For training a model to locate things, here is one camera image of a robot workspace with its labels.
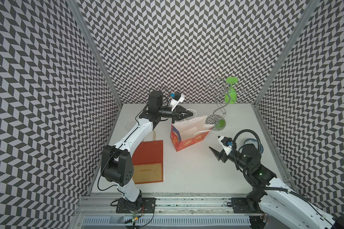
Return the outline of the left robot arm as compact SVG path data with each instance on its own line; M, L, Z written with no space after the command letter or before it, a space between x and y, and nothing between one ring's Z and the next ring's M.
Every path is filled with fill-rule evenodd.
M131 212L138 212L142 208L142 192L132 179L133 153L163 118L170 118L174 123L193 116L192 112L180 105L185 99L184 94L172 93L168 105L163 103L164 98L162 91L151 91L146 106L136 116L135 126L116 144L105 146L101 153L100 176L117 187L122 194L120 201Z

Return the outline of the red printed paper bag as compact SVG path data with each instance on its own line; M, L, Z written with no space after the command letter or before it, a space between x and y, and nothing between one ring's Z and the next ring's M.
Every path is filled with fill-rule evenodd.
M192 111L193 118L171 124L170 139L177 152L203 141L214 127L214 124L206 124L207 115L197 117L194 109L187 110Z

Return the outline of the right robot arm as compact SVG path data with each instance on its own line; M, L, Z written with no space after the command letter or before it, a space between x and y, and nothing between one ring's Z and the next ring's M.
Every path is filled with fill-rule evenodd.
M262 165L263 149L256 132L244 129L234 138L218 136L218 142L223 149L211 149L217 160L233 162L252 187L246 197L248 210L260 210L290 229L344 229L343 217L336 218L314 206Z

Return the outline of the plain red paper bag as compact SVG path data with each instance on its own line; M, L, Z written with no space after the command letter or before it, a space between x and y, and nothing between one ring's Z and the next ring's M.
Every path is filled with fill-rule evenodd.
M132 156L135 184L158 183L164 181L163 140L143 141Z

